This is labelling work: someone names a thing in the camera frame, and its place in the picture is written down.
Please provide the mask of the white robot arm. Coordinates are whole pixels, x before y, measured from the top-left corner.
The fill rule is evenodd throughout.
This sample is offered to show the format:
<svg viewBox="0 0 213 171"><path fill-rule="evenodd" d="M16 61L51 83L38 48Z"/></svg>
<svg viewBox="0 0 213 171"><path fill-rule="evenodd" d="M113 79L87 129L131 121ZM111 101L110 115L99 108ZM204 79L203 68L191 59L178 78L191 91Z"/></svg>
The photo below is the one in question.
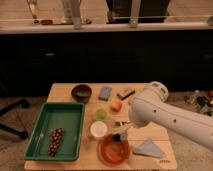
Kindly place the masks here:
<svg viewBox="0 0 213 171"><path fill-rule="evenodd" d="M213 151L213 118L166 103L167 87L152 81L131 100L129 119L136 127L154 122Z"/></svg>

